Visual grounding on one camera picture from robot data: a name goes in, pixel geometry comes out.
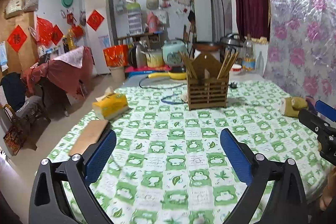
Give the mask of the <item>right hand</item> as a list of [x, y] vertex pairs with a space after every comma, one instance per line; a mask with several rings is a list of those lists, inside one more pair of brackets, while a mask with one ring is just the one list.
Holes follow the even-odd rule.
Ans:
[[325, 211], [336, 193], [336, 168], [334, 167], [327, 176], [327, 185], [323, 189], [322, 196], [319, 199], [319, 208]]

